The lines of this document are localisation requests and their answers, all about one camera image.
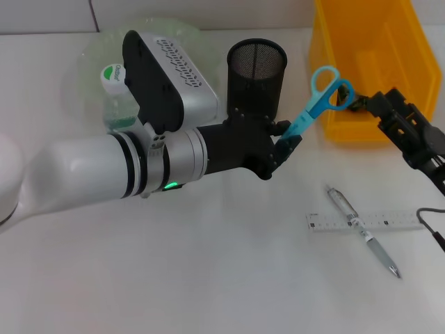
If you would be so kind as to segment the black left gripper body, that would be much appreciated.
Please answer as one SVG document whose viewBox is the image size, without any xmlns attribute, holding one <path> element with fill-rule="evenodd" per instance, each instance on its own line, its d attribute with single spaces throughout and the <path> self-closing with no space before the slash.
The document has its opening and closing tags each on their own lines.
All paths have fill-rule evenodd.
<svg viewBox="0 0 445 334">
<path fill-rule="evenodd" d="M 236 112 L 221 124 L 197 130 L 207 148 L 207 175 L 245 168 L 262 180 L 272 177 L 277 126 L 270 118 Z"/>
</svg>

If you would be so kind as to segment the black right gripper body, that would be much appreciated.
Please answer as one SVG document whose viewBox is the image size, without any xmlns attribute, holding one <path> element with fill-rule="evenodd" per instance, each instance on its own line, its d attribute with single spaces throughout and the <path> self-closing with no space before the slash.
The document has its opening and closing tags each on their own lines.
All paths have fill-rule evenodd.
<svg viewBox="0 0 445 334">
<path fill-rule="evenodd" d="M 402 148 L 405 162 L 421 171 L 444 193 L 444 132 L 429 122 L 412 123 L 404 120 Z"/>
</svg>

